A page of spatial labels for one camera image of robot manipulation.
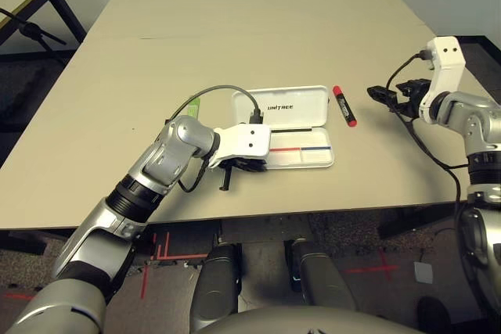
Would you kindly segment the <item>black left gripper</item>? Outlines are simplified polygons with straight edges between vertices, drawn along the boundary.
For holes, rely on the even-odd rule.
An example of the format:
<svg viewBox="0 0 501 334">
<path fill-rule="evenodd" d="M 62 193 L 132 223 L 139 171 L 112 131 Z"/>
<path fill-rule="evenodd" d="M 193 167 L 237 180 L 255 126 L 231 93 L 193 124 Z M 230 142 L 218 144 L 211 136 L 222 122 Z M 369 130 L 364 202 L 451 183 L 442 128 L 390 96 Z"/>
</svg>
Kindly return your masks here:
<svg viewBox="0 0 501 334">
<path fill-rule="evenodd" d="M 227 192 L 229 190 L 232 168 L 237 168 L 247 172 L 264 172 L 267 170 L 265 160 L 248 159 L 242 157 L 224 160 L 223 165 L 225 172 L 222 185 L 219 187 L 219 189 L 223 192 Z"/>
</svg>

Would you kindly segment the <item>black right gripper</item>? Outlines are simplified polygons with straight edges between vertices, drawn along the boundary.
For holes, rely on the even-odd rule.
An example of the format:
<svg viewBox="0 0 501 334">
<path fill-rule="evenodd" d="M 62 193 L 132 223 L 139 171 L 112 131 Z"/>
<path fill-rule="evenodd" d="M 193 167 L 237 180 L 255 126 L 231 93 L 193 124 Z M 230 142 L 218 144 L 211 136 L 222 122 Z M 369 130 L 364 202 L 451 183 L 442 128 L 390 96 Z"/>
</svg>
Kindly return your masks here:
<svg viewBox="0 0 501 334">
<path fill-rule="evenodd" d="M 409 80 L 397 84 L 396 88 L 408 99 L 405 103 L 395 103 L 388 106 L 392 113 L 404 117 L 419 117 L 420 104 L 429 90 L 428 79 Z M 397 93 L 380 85 L 367 88 L 367 93 L 376 102 L 396 102 Z"/>
</svg>

